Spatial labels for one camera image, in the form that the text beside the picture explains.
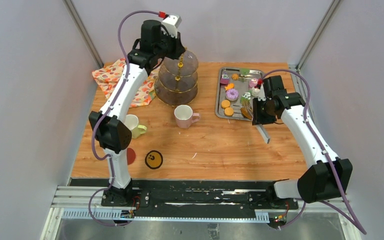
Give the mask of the orange round biscuit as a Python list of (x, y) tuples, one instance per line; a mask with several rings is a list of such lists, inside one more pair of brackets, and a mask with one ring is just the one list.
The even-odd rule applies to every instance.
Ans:
[(222, 100), (220, 102), (220, 106), (223, 108), (223, 109), (226, 109), (226, 108), (229, 108), (231, 106), (231, 102), (227, 99), (225, 100)]
[(224, 109), (224, 115), (227, 117), (232, 117), (234, 115), (234, 109), (232, 107), (227, 107)]

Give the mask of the long metal tongs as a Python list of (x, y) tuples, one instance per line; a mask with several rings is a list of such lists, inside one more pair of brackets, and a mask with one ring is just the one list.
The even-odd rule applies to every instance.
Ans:
[(252, 111), (253, 118), (251, 120), (251, 123), (253, 126), (256, 127), (258, 132), (263, 138), (263, 141), (266, 144), (270, 143), (271, 137), (268, 133), (268, 131), (265, 129), (265, 124), (270, 124), (271, 117), (268, 116), (264, 110), (265, 101), (258, 100), (257, 98), (251, 99), (250, 103), (247, 105), (242, 105), (241, 107), (248, 108), (250, 111)]

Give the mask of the green square cake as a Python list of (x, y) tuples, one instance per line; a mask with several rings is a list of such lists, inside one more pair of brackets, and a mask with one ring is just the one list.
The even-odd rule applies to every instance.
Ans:
[(249, 91), (245, 92), (240, 98), (241, 105), (248, 105), (251, 101), (252, 95)]

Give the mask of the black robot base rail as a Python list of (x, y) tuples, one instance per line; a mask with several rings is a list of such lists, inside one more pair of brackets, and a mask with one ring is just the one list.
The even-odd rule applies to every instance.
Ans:
[[(91, 203), (96, 218), (98, 208), (114, 209), (115, 221), (124, 219), (159, 220), (233, 220), (257, 219), (261, 212), (287, 214), (298, 210), (293, 198), (272, 199), (268, 191), (272, 181), (228, 180), (150, 180), (131, 181), (132, 199), (122, 205), (115, 197), (99, 192)], [(109, 186), (106, 178), (73, 178), (71, 187)]]

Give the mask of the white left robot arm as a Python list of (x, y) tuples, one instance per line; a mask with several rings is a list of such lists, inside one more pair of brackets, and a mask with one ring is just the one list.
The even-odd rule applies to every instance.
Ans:
[(130, 105), (143, 82), (165, 58), (179, 59), (186, 51), (178, 27), (181, 18), (168, 15), (162, 21), (145, 20), (140, 38), (125, 56), (126, 65), (107, 102), (100, 111), (89, 114), (93, 141), (98, 141), (108, 161), (109, 186), (104, 190), (120, 206), (133, 201), (131, 176), (127, 167), (127, 148), (133, 138), (132, 131), (124, 124)]

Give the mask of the brown bread roll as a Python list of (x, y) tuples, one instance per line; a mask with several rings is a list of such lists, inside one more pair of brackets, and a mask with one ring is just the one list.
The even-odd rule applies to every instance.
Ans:
[(248, 119), (250, 121), (253, 119), (253, 113), (247, 107), (241, 107), (240, 108), (240, 112), (241, 112), (241, 114), (243, 115), (244, 118), (246, 118), (246, 119)]

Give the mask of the purple frosted donut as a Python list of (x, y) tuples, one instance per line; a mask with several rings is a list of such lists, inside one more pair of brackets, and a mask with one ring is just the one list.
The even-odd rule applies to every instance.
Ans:
[(225, 92), (225, 97), (229, 101), (236, 101), (239, 97), (239, 91), (235, 88)]

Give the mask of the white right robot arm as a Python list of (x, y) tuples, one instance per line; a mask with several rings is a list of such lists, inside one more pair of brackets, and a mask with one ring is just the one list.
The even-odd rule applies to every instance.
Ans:
[(279, 208), (288, 198), (306, 203), (341, 197), (348, 187), (352, 163), (340, 158), (323, 139), (298, 92), (288, 93), (279, 75), (259, 79), (260, 91), (252, 100), (252, 124), (261, 128), (281, 120), (304, 156), (307, 170), (298, 179), (278, 180), (268, 187), (266, 203)]

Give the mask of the three-tier glass cake stand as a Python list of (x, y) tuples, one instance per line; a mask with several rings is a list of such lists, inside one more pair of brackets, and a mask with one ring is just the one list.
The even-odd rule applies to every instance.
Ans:
[(196, 55), (188, 49), (179, 59), (166, 58), (155, 80), (156, 96), (169, 106), (192, 102), (198, 94), (198, 67)]

